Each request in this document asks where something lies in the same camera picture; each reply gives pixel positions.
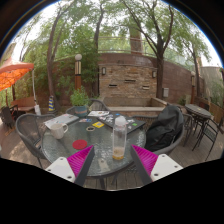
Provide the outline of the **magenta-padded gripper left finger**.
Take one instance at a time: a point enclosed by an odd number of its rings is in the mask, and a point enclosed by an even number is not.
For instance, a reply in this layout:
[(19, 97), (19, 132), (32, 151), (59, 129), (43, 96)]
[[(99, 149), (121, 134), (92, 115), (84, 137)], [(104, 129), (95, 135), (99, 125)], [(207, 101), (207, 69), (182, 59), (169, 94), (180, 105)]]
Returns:
[(75, 183), (76, 185), (82, 186), (94, 155), (94, 146), (91, 145), (68, 158), (59, 157), (46, 168), (46, 171)]

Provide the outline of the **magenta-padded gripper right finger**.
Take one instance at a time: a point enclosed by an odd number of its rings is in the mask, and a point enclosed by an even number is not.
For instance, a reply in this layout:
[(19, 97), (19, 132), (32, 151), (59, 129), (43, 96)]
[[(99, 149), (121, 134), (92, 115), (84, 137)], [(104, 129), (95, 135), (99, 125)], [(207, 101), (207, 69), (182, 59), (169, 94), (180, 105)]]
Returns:
[(143, 185), (147, 185), (182, 169), (182, 166), (166, 154), (156, 155), (144, 148), (132, 145), (132, 159)]

